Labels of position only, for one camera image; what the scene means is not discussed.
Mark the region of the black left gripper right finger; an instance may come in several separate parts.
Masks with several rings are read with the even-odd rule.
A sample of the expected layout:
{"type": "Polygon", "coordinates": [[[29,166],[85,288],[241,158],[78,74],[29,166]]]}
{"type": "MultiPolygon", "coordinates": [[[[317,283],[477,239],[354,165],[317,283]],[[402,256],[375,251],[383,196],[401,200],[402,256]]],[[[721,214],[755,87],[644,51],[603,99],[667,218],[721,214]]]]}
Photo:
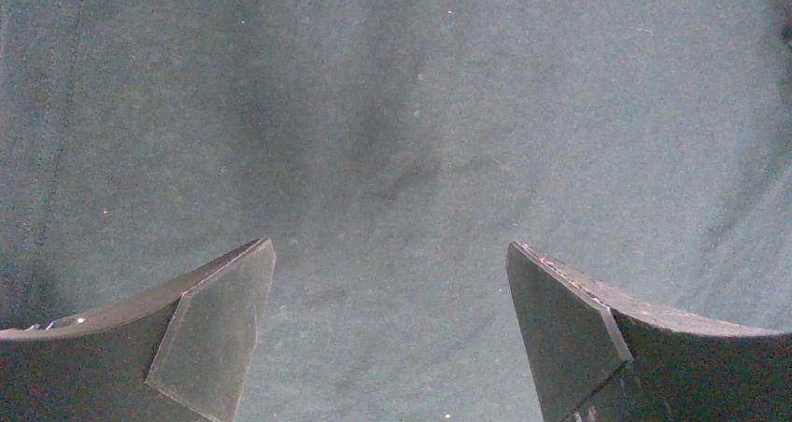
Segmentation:
{"type": "Polygon", "coordinates": [[[787,421],[791,336],[647,302],[519,242],[506,272],[546,421],[787,421]]]}

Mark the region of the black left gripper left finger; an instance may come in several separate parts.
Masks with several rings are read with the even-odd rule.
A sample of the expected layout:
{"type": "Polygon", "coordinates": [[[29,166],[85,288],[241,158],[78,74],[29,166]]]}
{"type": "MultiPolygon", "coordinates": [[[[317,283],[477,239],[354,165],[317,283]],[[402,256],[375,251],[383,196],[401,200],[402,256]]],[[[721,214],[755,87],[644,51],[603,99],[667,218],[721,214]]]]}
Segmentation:
{"type": "Polygon", "coordinates": [[[234,420],[275,266],[257,239],[132,298],[2,331],[2,419],[234,420]]]}

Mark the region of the black t shirt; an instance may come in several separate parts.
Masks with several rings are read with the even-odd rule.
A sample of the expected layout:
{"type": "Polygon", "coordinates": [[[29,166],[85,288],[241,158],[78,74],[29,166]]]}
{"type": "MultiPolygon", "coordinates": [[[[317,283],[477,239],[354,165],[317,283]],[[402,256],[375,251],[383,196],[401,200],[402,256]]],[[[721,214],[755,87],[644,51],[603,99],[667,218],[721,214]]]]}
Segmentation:
{"type": "Polygon", "coordinates": [[[791,0],[1,0],[1,324],[256,238],[241,421],[537,421],[520,241],[791,327],[791,0]]]}

